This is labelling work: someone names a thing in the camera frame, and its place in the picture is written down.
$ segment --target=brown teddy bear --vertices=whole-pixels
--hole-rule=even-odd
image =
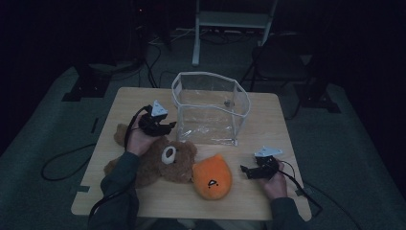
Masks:
[[[127,125],[118,124],[114,134],[114,140],[122,147],[126,129]],[[192,142],[169,141],[166,136],[161,137],[151,145],[146,154],[141,156],[135,188],[150,185],[161,176],[177,183],[191,182],[192,165],[196,154],[197,148]],[[119,158],[110,161],[104,167],[105,174],[111,173]]]

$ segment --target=chair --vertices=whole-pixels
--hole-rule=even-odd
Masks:
[[[254,90],[257,81],[282,81],[281,87],[290,81],[303,81],[305,86],[309,85],[311,77],[307,71],[309,61],[314,54],[314,42],[306,34],[294,32],[282,32],[271,34],[262,46],[252,51],[252,63],[243,78],[239,81],[250,81],[249,91]],[[254,69],[251,79],[248,75]],[[285,119],[293,119],[300,108],[302,96],[299,96],[299,103],[292,116]]]

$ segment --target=dark background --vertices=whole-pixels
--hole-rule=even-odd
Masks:
[[[191,0],[148,1],[138,15],[124,1],[2,1],[1,152],[48,88],[75,63],[137,57],[136,25],[162,33],[194,26]],[[267,1],[203,1],[214,11],[263,12]],[[322,35],[319,73],[342,86],[399,190],[406,196],[406,1],[281,0],[273,31]]]

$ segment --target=transparent bag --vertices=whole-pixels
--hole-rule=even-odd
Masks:
[[[251,102],[236,80],[207,72],[182,72],[171,88],[178,141],[237,146]]]

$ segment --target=stuffed animal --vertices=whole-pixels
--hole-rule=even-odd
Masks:
[[[221,199],[230,192],[233,178],[221,154],[194,164],[192,169],[194,188],[205,199]]]
[[[118,124],[114,134],[114,140],[122,147],[124,146],[126,129],[127,125]],[[150,185],[161,176],[172,182],[191,182],[192,165],[196,154],[197,148],[192,142],[169,141],[166,136],[161,137],[141,156],[135,188],[139,189]],[[119,158],[110,161],[104,167],[105,174],[111,173]]]

